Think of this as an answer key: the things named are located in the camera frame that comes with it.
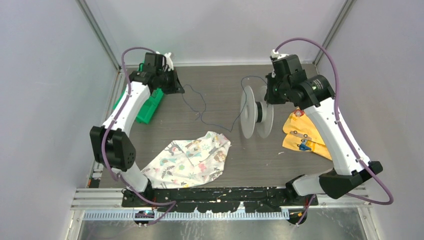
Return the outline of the white perforated cable spool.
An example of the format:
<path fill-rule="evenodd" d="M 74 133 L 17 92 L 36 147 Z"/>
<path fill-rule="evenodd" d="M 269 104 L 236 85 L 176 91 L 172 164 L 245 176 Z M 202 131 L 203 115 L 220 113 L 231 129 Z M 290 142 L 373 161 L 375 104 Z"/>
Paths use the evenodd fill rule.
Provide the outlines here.
<path fill-rule="evenodd" d="M 267 87 L 259 89 L 255 98 L 253 89 L 247 85 L 240 100 L 240 123 L 244 137 L 249 139 L 256 130 L 263 139 L 267 138 L 274 122 L 274 106 L 265 101 Z"/>

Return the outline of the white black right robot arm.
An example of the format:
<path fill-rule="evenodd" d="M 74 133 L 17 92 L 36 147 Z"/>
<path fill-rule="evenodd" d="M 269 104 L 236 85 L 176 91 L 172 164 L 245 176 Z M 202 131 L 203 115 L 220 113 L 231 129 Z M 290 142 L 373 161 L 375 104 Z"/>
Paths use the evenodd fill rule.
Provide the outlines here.
<path fill-rule="evenodd" d="M 273 71 L 266 75 L 267 104 L 293 103 L 305 113 L 323 139 L 333 168 L 323 173 L 300 175 L 286 183 L 285 198 L 299 205 L 307 195 L 326 194 L 338 199 L 383 171 L 371 161 L 344 123 L 335 107 L 336 94 L 323 75 L 307 77 L 295 54 L 272 53 Z"/>

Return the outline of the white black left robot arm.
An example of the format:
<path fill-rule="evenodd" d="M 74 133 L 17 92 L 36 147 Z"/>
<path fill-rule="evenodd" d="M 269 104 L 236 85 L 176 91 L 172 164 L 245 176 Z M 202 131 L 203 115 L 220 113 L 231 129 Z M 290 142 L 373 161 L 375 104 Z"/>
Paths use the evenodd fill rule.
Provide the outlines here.
<path fill-rule="evenodd" d="M 117 106 L 101 126 L 93 126 L 89 132 L 94 160 L 106 167 L 114 179 L 122 179 L 136 192 L 134 200 L 141 207 L 153 202 L 153 193 L 147 190 L 149 179 L 137 166 L 136 149 L 130 132 L 143 104 L 152 93 L 160 89 L 166 95 L 183 94 L 173 63 L 173 54 L 147 52 L 141 70 L 128 73 L 124 69 L 126 87 Z"/>

